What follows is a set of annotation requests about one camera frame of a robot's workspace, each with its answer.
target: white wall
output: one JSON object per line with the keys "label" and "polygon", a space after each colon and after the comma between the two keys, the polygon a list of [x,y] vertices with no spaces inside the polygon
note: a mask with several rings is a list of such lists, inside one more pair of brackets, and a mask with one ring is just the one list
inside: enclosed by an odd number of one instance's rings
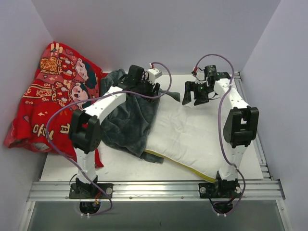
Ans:
{"label": "white wall", "polygon": [[[3,141],[23,92],[51,36],[30,0],[2,0],[0,6],[0,140]],[[42,154],[0,147],[0,230],[18,229]]]}
{"label": "white wall", "polygon": [[[212,52],[242,70],[280,0],[32,2],[55,40],[105,70],[161,61],[173,73],[189,73],[199,57]],[[230,70],[218,58],[209,62]]]}
{"label": "white wall", "polygon": [[308,1],[282,0],[243,69],[271,174],[281,179],[294,230],[308,219]]}

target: white connector housing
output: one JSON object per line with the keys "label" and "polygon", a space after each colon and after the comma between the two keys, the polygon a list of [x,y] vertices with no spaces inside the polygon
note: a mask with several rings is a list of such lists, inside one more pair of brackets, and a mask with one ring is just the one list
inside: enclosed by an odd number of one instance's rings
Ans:
{"label": "white connector housing", "polygon": [[149,73],[148,80],[150,83],[155,83],[155,80],[163,75],[163,72],[157,68],[148,69],[147,72]]}

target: yellow fabric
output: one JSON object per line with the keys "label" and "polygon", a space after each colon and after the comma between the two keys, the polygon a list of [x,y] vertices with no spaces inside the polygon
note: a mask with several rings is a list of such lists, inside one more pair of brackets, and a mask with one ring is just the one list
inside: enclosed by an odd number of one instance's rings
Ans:
{"label": "yellow fabric", "polygon": [[[159,156],[159,157],[166,158],[166,159],[168,159],[168,160],[172,160],[172,159],[170,159],[170,158],[168,158],[168,157],[166,157],[166,156],[163,156],[163,155],[158,154],[158,153],[156,153],[156,152],[154,152],[154,151],[151,151],[151,150],[145,149],[144,151],[145,151],[146,153],[150,153],[150,154],[153,154],[153,155],[157,155],[157,156]],[[174,160],[172,160],[172,161],[175,162],[175,163],[177,163],[177,164],[179,164],[179,165],[181,165],[181,166],[183,166],[183,167],[185,167],[185,168],[187,168],[188,170],[192,171],[194,174],[196,174],[197,176],[203,178],[204,180],[206,180],[206,181],[208,181],[208,182],[211,182],[211,183],[215,183],[215,179],[214,179],[214,178],[208,177],[208,176],[204,175],[203,173],[198,172],[197,170],[195,170],[195,169],[193,169],[193,168],[191,168],[191,167],[185,166],[185,165],[183,165],[183,164],[181,164],[181,163],[178,163],[178,162],[176,162],[176,161],[174,161]]]}

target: red cloth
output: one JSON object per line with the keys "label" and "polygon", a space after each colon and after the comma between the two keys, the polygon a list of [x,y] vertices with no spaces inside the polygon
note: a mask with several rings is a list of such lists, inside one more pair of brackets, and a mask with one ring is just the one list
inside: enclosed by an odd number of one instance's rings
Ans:
{"label": "red cloth", "polygon": [[[79,100],[99,96],[102,70],[72,48],[53,42],[39,62],[35,80],[24,93],[5,140],[5,146],[24,147],[34,152],[55,152],[47,140],[46,124],[62,107]],[[50,125],[50,138],[62,152],[76,160],[68,138],[72,113],[93,102],[78,103],[57,115]],[[103,167],[98,150],[95,164]]]}

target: dark gray cloth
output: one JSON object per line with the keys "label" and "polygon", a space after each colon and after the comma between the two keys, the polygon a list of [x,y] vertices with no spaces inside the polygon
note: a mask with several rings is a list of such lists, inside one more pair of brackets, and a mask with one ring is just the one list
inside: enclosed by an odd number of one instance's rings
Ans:
{"label": "dark gray cloth", "polygon": [[[117,81],[124,74],[124,70],[120,69],[103,78],[100,95],[104,95],[114,81]],[[168,95],[180,101],[179,93],[169,92]],[[162,163],[163,158],[143,152],[158,105],[159,100],[149,102],[140,96],[130,95],[102,122],[102,141],[111,148],[129,152],[141,159]]]}

